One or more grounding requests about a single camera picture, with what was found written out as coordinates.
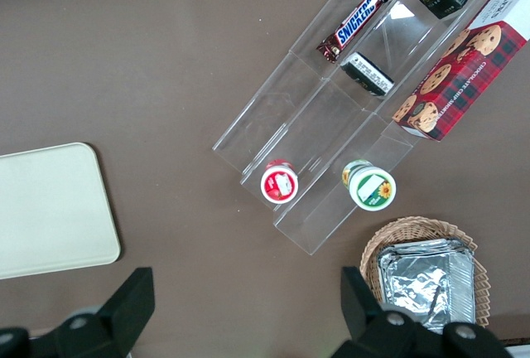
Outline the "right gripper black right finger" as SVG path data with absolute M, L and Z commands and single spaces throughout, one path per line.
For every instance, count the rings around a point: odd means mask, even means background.
M 383 310 L 356 267 L 343 267 L 340 300 L 350 338 L 336 357 L 444 357 L 440 335 L 407 314 Z

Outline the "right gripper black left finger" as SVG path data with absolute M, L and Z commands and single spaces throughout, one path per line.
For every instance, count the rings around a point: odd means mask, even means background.
M 67 318 L 31 340 L 32 357 L 125 357 L 155 310 L 152 268 L 136 268 L 95 312 Z

